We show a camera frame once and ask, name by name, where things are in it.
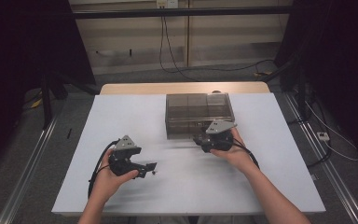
gray plastic part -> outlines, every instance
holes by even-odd
[[[205,131],[207,134],[222,133],[230,128],[236,127],[237,124],[234,122],[229,122],[221,119],[216,119],[212,121],[208,129]]]
[[[116,144],[115,150],[116,151],[125,150],[125,149],[131,149],[131,148],[135,148],[135,147],[137,147],[137,146],[132,141],[132,139],[128,135],[124,135],[124,137],[122,137],[120,139],[120,141],[118,141],[118,143]]]

wall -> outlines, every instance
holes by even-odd
[[[145,0],[71,0],[70,3],[73,11],[145,9],[156,8],[157,5],[156,1]],[[193,8],[291,4],[291,0],[179,0],[179,7]],[[280,43],[287,18],[287,15],[170,17],[166,18],[166,22],[172,53],[178,66],[196,66],[252,63],[259,58],[271,57],[275,52],[249,58],[242,49],[252,44]],[[161,18],[77,20],[94,75],[122,72],[126,69],[159,68],[161,25]],[[165,49],[168,45],[167,40],[164,41]],[[164,64],[173,67],[173,64],[168,62],[171,58],[170,53],[166,49],[162,53],[163,60],[167,61]],[[142,54],[144,57],[142,60],[136,60],[133,54]],[[110,63],[106,57],[99,57],[101,55],[111,57],[111,61],[121,61],[122,65]],[[104,66],[111,69],[96,69]]]

metal rail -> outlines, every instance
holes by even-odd
[[[23,15],[34,18],[49,19],[110,19],[110,18],[142,18],[142,17],[182,17],[182,16],[225,16],[225,15],[268,15],[288,14],[315,10],[320,5],[282,6],[282,7],[207,7],[207,8],[154,8],[109,11],[75,11],[58,12],[24,12]]]
[[[61,114],[63,108],[63,103],[59,105],[56,115],[52,118],[51,123],[48,127],[42,131],[40,134],[39,140],[34,147],[34,151],[28,160],[24,170],[22,171],[21,177],[16,184],[16,187],[10,194],[4,209],[0,214],[0,224],[10,224],[13,222],[14,217],[19,210],[22,199],[25,196],[25,193],[30,185],[34,172],[36,170],[37,164],[42,158],[43,152],[46,148],[49,138],[54,130],[54,127],[57,123],[57,118]]]
[[[296,100],[293,96],[289,96],[287,93],[285,94],[286,101],[290,105],[293,114],[296,118],[300,118],[300,114],[296,109]],[[300,122],[300,127],[310,142],[310,146],[315,152],[317,158],[321,158],[325,155],[325,150],[320,141],[317,138],[317,135],[314,130],[310,127],[307,122]],[[341,200],[342,205],[348,213],[348,216],[351,218],[352,223],[358,224],[358,203],[354,199],[351,191],[348,189],[341,176],[339,175],[334,164],[329,160],[322,163],[322,167],[324,168],[324,172],[326,173],[328,179],[330,180],[331,185],[338,198]]]

human arm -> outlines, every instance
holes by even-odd
[[[238,130],[232,128],[231,132],[234,139],[244,145]],[[212,149],[211,153],[226,159],[246,176],[255,196],[265,211],[269,223],[310,223],[307,217],[284,197],[260,169],[257,168],[245,150],[234,146],[229,151]]]
[[[113,150],[108,149],[103,155],[101,161],[101,171],[98,173],[95,183],[92,189],[92,193],[89,196],[86,207],[83,214],[80,217],[78,223],[100,223],[103,207],[109,198],[116,193],[118,188],[125,182],[135,178],[138,175],[138,171],[133,170],[124,175],[116,176],[109,168],[109,155]]]

black curtain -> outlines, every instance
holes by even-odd
[[[326,12],[321,20],[319,32],[311,44],[300,54],[300,65],[306,77],[322,99],[325,106],[337,119],[343,132],[358,147],[358,1],[334,0],[321,8]],[[303,27],[310,24],[312,15],[291,15],[293,24],[288,24],[285,39],[303,37]],[[298,50],[294,42],[282,45],[277,64],[285,63]],[[296,83],[296,76],[284,77]]]
[[[24,93],[40,87],[41,74],[95,84],[76,22],[54,18],[59,12],[72,12],[67,0],[0,0],[0,150],[20,118]]]

